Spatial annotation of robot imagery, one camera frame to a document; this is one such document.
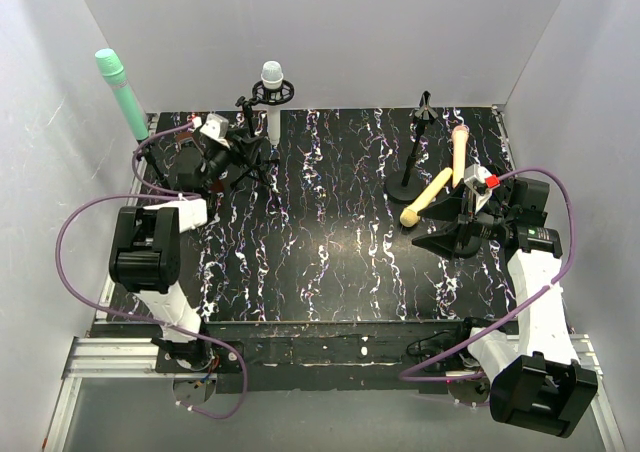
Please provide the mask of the black tripod shock mount stand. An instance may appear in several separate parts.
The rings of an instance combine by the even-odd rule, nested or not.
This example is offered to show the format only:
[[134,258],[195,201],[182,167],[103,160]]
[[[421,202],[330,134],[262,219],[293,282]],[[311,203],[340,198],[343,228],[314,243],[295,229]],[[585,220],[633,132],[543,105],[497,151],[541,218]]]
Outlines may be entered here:
[[267,170],[271,165],[277,165],[279,160],[262,159],[261,147],[267,139],[255,132],[253,107],[256,105],[282,106],[293,99],[294,93],[293,84],[285,79],[275,83],[262,80],[254,84],[250,98],[240,96],[237,99],[235,106],[241,109],[245,125],[239,127],[231,137],[233,164],[242,170],[242,173],[231,183],[232,190],[235,190],[245,178],[269,186]]

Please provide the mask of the white microphone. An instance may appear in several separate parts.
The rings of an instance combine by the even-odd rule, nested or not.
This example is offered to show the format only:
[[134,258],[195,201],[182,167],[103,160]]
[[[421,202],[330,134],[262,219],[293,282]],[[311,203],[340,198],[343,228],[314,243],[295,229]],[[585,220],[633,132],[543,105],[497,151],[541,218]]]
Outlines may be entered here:
[[[273,60],[265,62],[262,67],[261,81],[266,98],[276,99],[276,96],[281,92],[284,81],[284,73],[280,63]],[[269,105],[267,109],[267,134],[270,144],[277,147],[280,143],[281,125],[280,110],[275,105]]]

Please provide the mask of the green microphone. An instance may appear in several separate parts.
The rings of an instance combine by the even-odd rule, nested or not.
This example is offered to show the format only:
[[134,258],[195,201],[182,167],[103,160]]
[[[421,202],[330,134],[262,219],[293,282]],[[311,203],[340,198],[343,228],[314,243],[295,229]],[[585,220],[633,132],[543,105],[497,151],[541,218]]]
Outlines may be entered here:
[[98,70],[111,88],[123,116],[136,141],[149,137],[146,117],[140,108],[128,77],[117,53],[111,48],[103,48],[94,54]]

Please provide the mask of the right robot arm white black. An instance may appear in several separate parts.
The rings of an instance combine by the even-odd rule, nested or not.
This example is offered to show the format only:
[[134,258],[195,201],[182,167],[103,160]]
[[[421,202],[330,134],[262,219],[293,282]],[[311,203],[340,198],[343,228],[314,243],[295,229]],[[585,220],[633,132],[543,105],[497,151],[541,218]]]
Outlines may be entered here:
[[546,227],[549,185],[530,178],[460,183],[447,197],[421,210],[442,227],[413,245],[443,258],[470,258],[486,241],[504,253],[515,297],[519,342],[490,321],[463,320],[456,352],[473,359],[489,381],[492,418],[556,437],[569,437],[598,391],[568,332],[562,288],[559,234]]

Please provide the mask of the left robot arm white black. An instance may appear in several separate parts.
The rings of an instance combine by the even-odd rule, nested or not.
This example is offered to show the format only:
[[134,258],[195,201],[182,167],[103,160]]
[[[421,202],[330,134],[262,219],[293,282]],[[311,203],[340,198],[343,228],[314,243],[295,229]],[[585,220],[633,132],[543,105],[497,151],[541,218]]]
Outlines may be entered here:
[[198,335],[205,329],[179,283],[181,234],[208,221],[208,196],[228,167],[242,170],[239,178],[266,182],[261,146],[265,139],[247,129],[224,138],[205,138],[205,147],[182,148],[175,161],[181,192],[199,199],[177,199],[157,206],[120,209],[109,260],[111,279],[136,296],[162,323],[154,344],[186,369],[200,371],[214,358],[212,345]]

